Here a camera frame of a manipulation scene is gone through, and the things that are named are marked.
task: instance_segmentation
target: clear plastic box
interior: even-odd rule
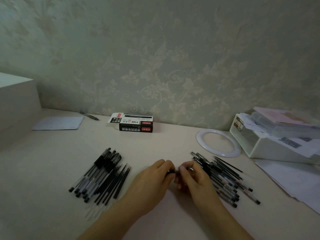
[[[313,138],[320,139],[320,129],[310,128],[304,126],[290,126],[290,125],[279,125],[275,124],[271,120],[259,112],[253,112],[251,119],[265,131],[275,137],[287,137],[287,138]]]

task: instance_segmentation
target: plastic ring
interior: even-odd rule
[[[216,134],[220,134],[226,138],[228,138],[234,145],[234,149],[231,152],[221,152],[221,151],[217,151],[213,148],[211,148],[210,146],[208,146],[205,141],[202,139],[203,135],[206,133],[216,133]],[[216,130],[216,129],[203,129],[201,131],[199,131],[196,135],[196,139],[197,142],[200,144],[200,146],[202,146],[204,149],[206,149],[208,152],[211,152],[217,156],[222,156],[222,157],[237,157],[241,154],[241,147],[239,145],[239,143],[232,138],[231,136],[227,135],[225,132],[220,131],[220,130]]]

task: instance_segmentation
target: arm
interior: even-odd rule
[[[219,199],[209,176],[195,161],[179,167],[180,176],[175,178],[177,188],[191,195],[204,221],[221,240],[254,240],[234,219]]]
[[[122,239],[130,227],[163,199],[175,170],[171,161],[163,159],[140,172],[126,194],[93,223],[77,240]]]

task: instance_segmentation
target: pile of pen refills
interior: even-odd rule
[[[97,205],[102,202],[106,206],[112,196],[114,200],[117,199],[131,167],[118,165],[121,155],[110,150],[108,148],[101,154],[90,169],[72,185],[69,192],[74,191],[75,196],[82,197],[86,203],[94,198]]]
[[[223,161],[217,156],[214,156],[214,161],[210,162],[200,153],[191,152],[191,154],[194,156],[193,159],[197,161],[202,169],[209,175],[219,197],[222,198],[225,202],[236,208],[236,202],[239,201],[239,195],[237,194],[238,189],[241,190],[256,204],[260,204],[260,201],[258,201],[251,193],[253,189],[246,187],[242,183],[241,180],[243,179],[238,173],[236,173],[226,165],[228,164],[227,162]]]

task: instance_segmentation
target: wallpaper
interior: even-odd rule
[[[35,79],[45,108],[320,117],[320,0],[0,0],[0,22],[0,72]]]

